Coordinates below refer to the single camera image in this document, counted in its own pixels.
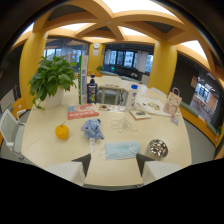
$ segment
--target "ceiling light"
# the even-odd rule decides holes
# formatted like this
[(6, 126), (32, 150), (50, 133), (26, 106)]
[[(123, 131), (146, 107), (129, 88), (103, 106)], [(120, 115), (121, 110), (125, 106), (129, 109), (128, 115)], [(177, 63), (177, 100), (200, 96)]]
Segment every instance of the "ceiling light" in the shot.
[(204, 50), (202, 49), (201, 45), (199, 44), (197, 40), (188, 41), (181, 44), (184, 45), (185, 47), (190, 48), (191, 50), (195, 51), (196, 53), (200, 54), (203, 58), (208, 60)]
[(29, 32), (29, 31), (33, 30), (33, 24), (34, 24), (34, 23), (32, 23), (30, 26), (28, 26), (28, 27), (25, 29), (25, 31), (24, 31), (21, 35), (23, 35), (24, 33), (27, 33), (27, 32)]
[(132, 30), (132, 29), (128, 29), (128, 28), (125, 28), (125, 27), (122, 27), (123, 31), (124, 31), (124, 34), (127, 36), (127, 35), (141, 35), (141, 36), (147, 36), (143, 33), (140, 33), (136, 30)]
[(82, 27), (84, 27), (86, 24), (88, 24), (88, 23), (76, 23), (76, 24), (71, 24), (71, 25), (67, 25), (67, 26), (61, 26), (59, 28), (77, 31), (77, 30), (81, 29)]
[(131, 10), (151, 10), (175, 16), (164, 7), (150, 0), (102, 0), (113, 13)]
[(104, 37), (92, 37), (92, 38), (96, 38), (96, 39), (104, 39)]

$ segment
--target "orange fruit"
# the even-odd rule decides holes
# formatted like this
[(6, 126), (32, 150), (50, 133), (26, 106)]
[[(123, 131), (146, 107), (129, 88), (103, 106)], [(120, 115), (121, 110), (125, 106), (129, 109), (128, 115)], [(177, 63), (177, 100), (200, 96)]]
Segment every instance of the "orange fruit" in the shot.
[(69, 129), (65, 125), (58, 125), (55, 129), (55, 134), (58, 138), (65, 140), (69, 136)]

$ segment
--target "floor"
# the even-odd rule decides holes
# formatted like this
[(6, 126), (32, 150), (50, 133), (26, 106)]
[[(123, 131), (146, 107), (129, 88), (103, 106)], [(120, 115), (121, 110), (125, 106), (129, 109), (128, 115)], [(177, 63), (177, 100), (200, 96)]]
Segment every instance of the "floor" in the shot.
[[(22, 117), (21, 122), (26, 123), (26, 120), (29, 116), (30, 111), (27, 111)], [(212, 161), (215, 155), (215, 147), (210, 142), (210, 140), (205, 137), (197, 128), (191, 125), (188, 121), (185, 121), (185, 125), (188, 131), (190, 145), (191, 145), (191, 154), (192, 154), (192, 165), (204, 163), (208, 161)], [(15, 155), (13, 155), (5, 145), (5, 141), (3, 141), (0, 151), (0, 158), (6, 160), (12, 160), (15, 162), (20, 162), (24, 164), (34, 165), (29, 161), (20, 161)]]

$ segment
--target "white table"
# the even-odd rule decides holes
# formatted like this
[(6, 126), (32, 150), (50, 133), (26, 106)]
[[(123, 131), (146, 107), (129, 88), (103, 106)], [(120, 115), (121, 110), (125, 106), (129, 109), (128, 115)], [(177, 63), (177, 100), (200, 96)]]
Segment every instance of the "white table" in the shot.
[[(98, 85), (102, 78), (95, 78)], [(121, 87), (130, 88), (130, 81), (121, 81)], [(138, 94), (157, 97), (162, 103), (165, 98), (150, 90), (145, 85), (138, 85)], [(80, 131), (81, 126), (90, 118), (67, 119), (68, 106), (78, 104), (78, 89), (71, 88), (64, 94), (62, 104), (45, 111), (31, 110), (23, 137), (22, 154), (42, 169), (50, 165), (70, 162), (71, 160), (90, 153), (89, 140)], [(145, 155), (149, 142), (153, 139), (164, 141), (169, 153), (162, 161), (178, 164), (185, 168), (192, 164), (191, 149), (188, 133), (182, 116), (177, 116), (179, 125), (170, 122), (169, 117), (151, 115), (152, 119), (135, 121), (129, 112), (113, 113), (99, 110), (101, 131), (104, 140), (96, 140), (95, 151), (91, 153), (91, 162), (85, 184), (95, 186), (133, 186), (142, 185), (143, 180), (139, 172), (136, 158), (107, 161), (103, 155), (104, 144), (108, 142), (138, 141), (141, 153)], [(119, 133), (111, 128), (111, 121), (127, 118), (137, 131), (123, 131)], [(67, 140), (60, 140), (55, 135), (55, 128), (65, 122), (70, 130)]]

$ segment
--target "silver bowl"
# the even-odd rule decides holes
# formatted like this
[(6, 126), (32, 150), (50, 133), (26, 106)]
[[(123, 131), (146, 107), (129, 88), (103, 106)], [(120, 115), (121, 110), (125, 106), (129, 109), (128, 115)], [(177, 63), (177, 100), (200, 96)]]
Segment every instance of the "silver bowl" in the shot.
[(155, 139), (147, 146), (146, 154), (152, 159), (160, 160), (167, 156), (168, 148), (163, 141)]

